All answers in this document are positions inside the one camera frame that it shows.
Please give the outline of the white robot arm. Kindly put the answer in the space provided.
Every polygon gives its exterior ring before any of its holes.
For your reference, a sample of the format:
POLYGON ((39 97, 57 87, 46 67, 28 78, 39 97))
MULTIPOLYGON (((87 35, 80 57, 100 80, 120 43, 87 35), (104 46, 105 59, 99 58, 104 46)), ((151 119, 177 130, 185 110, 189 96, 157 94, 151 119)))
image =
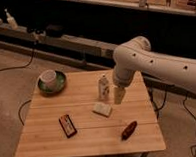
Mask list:
POLYGON ((196 59, 153 53, 143 36, 118 45, 113 60, 116 65, 112 78, 119 88, 128 87, 134 73, 141 71, 196 94, 196 59))

